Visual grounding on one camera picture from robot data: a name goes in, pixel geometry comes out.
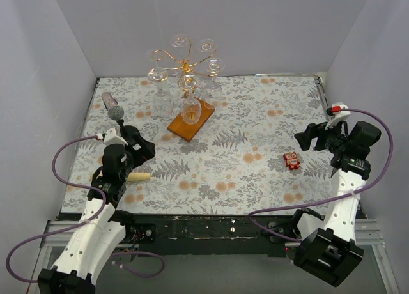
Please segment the ribbed clear wine glass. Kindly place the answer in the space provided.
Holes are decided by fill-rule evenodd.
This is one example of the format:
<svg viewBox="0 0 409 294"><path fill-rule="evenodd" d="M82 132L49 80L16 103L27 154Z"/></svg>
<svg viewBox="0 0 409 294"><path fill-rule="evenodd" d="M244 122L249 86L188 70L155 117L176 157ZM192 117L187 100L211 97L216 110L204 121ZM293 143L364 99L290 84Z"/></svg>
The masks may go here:
<svg viewBox="0 0 409 294"><path fill-rule="evenodd" d="M160 81L156 84L157 91L153 97L155 110L161 116L170 116L174 109L174 100L170 94L166 81Z"/></svg>

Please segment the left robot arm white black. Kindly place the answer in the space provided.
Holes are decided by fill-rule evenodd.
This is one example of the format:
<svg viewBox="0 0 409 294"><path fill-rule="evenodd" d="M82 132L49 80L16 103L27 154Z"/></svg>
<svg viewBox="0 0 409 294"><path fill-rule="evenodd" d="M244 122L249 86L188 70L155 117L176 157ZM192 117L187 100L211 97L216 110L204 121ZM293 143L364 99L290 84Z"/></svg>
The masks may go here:
<svg viewBox="0 0 409 294"><path fill-rule="evenodd" d="M155 145L138 129L125 126L121 134L110 129L94 139L104 143L102 166L94 173L80 220L64 251L50 269L42 269L40 293L94 293L96 282L116 245L135 238L136 228L112 219L126 190L130 173L155 156Z"/></svg>

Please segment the round clear wine glass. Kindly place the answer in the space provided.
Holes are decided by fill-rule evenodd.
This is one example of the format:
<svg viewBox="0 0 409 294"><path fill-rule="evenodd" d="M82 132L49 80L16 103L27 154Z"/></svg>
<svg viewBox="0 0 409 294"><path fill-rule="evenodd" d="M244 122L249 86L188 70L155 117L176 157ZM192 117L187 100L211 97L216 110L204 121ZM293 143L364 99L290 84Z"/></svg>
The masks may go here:
<svg viewBox="0 0 409 294"><path fill-rule="evenodd" d="M153 68L149 69L147 78L156 83L165 81L168 78L168 72L160 66L164 60L164 53L161 50L150 49L146 52L146 58L155 64Z"/></svg>

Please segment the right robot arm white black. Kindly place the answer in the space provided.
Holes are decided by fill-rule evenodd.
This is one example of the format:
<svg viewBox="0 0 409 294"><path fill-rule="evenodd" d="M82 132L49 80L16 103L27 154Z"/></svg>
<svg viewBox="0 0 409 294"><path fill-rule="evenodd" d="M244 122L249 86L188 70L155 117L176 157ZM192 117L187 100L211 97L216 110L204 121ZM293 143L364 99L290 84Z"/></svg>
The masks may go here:
<svg viewBox="0 0 409 294"><path fill-rule="evenodd" d="M342 127L342 123L332 128L327 128L326 123L312 123L304 132L295 134L302 150L307 151L315 139L314 150L333 154L331 187L337 201L330 204L324 217L310 209L297 210L296 221L289 225L290 236L301 242L294 264L333 287L338 287L364 256L355 237L360 201L357 190L369 178L371 166L366 157L381 137L378 128L364 121L358 121L348 135L342 133Z"/></svg>

